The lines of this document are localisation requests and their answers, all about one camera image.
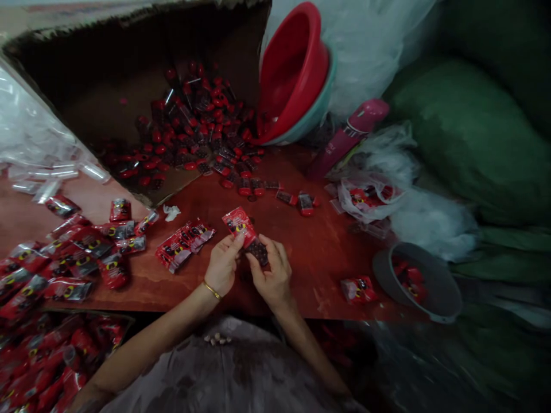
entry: open cardboard box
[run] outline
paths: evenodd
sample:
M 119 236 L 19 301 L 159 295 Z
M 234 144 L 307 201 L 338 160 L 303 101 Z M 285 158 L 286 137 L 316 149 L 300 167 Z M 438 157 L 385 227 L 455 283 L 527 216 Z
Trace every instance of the open cardboard box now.
M 191 59 L 217 62 L 236 96 L 257 105 L 259 51 L 270 6 L 271 1 L 231 10 L 208 1 L 148 6 L 69 31 L 23 32 L 2 53 L 89 149 L 105 137 L 138 143 L 134 121 L 138 115 L 151 119 L 150 102 L 169 89 L 165 71 L 176 67 L 182 75 Z M 140 193 L 114 178 L 144 205 L 157 207 L 198 176 L 170 169 L 156 193 Z

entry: red bowl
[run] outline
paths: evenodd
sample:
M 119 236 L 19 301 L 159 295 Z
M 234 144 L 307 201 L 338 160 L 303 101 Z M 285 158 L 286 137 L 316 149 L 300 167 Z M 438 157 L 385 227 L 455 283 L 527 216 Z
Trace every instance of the red bowl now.
M 287 132 L 318 97 L 329 68 L 329 53 L 320 39 L 320 12 L 299 4 L 270 40 L 260 74 L 257 111 L 261 145 Z

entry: gray plastic bowl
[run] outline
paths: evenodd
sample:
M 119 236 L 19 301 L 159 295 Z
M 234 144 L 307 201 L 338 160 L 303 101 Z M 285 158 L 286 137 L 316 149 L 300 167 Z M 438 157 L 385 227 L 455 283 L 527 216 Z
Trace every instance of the gray plastic bowl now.
M 417 304 L 398 281 L 392 265 L 394 254 L 404 258 L 422 272 L 428 292 L 423 305 Z M 388 250 L 379 251 L 373 258 L 373 272 L 389 296 L 400 304 L 417 307 L 426 312 L 434 322 L 451 324 L 461 313 L 461 292 L 448 267 L 417 245 L 399 243 Z

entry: hand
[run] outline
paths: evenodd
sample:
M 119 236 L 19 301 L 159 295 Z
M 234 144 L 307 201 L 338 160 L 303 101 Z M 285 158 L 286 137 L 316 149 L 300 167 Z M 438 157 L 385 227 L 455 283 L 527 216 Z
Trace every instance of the hand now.
M 234 285 L 237 260 L 244 238 L 242 233 L 237 238 L 228 235 L 212 249 L 205 283 L 222 297 L 229 293 Z
M 282 244 L 272 241 L 264 235 L 259 235 L 258 238 L 266 246 L 270 271 L 262 271 L 258 260 L 251 253 L 248 252 L 246 256 L 251 264 L 254 286 L 271 310 L 276 312 L 279 308 L 293 304 L 293 296 L 289 287 L 292 270 Z

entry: wooden table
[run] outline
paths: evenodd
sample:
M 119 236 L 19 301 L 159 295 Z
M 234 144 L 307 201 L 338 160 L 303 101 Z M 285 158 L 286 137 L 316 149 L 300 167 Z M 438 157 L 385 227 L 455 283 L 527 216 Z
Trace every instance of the wooden table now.
M 372 276 L 371 259 L 382 246 L 366 233 L 347 232 L 354 220 L 346 214 L 337 215 L 329 204 L 330 195 L 323 189 L 325 183 L 312 183 L 305 179 L 303 171 L 310 160 L 310 152 L 298 146 L 274 147 L 260 164 L 257 176 L 277 178 L 292 193 L 306 190 L 320 197 L 322 205 L 312 217 L 302 217 L 296 208 L 275 199 L 274 192 L 268 192 L 256 202 L 249 202 L 236 190 L 223 189 L 219 185 L 219 175 L 200 177 L 167 202 L 181 210 L 175 221 L 165 222 L 161 213 L 161 220 L 147 233 L 147 250 L 130 256 L 132 281 L 128 286 L 112 291 L 98 280 L 89 300 L 75 305 L 53 303 L 52 306 L 118 311 L 171 309 L 201 283 L 212 247 L 229 233 L 221 217 L 242 206 L 254 218 L 257 232 L 280 241 L 287 249 L 293 268 L 291 286 L 304 317 L 381 321 L 410 318 L 412 310 L 391 301 L 378 285 L 375 289 L 380 302 L 352 306 L 344 299 L 340 290 L 341 279 L 369 275 L 376 283 Z M 113 180 L 107 185 L 100 185 L 81 176 L 67 181 L 63 194 L 80 205 L 83 214 L 95 224 L 108 221 L 110 202 L 117 197 L 132 200 L 132 213 L 136 220 L 140 220 L 147 211 Z M 7 255 L 19 242 L 44 240 L 44 236 L 61 223 L 62 220 L 46 207 L 34 204 L 30 199 L 28 195 L 13 191 L 5 177 L 0 180 L 0 256 Z M 194 217 L 207 220 L 218 232 L 198 255 L 191 257 L 173 275 L 155 258 L 155 249 Z M 246 263 L 242 264 L 236 284 L 219 306 L 220 310 L 247 315 L 269 314 L 269 309 L 254 288 Z

